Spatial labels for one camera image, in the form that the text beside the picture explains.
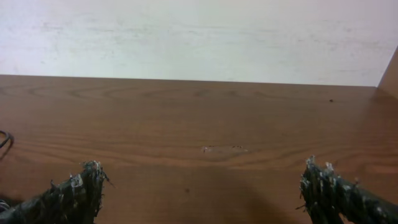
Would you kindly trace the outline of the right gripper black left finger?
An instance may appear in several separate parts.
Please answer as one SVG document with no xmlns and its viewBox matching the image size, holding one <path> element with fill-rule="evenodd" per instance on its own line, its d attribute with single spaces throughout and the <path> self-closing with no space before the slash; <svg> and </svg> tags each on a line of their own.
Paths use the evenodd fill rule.
<svg viewBox="0 0 398 224">
<path fill-rule="evenodd" d="M 2 200 L 1 224 L 94 224 L 109 178 L 98 161 L 81 165 L 80 173 L 13 207 Z"/>
</svg>

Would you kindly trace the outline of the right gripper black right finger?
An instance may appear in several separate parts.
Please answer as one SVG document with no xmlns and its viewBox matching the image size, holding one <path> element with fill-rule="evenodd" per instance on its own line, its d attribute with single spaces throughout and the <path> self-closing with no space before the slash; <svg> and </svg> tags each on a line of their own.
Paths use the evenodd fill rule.
<svg viewBox="0 0 398 224">
<path fill-rule="evenodd" d="M 300 178 L 302 208 L 312 223 L 397 224 L 397 205 L 336 174 L 331 163 L 320 167 L 312 155 Z"/>
</svg>

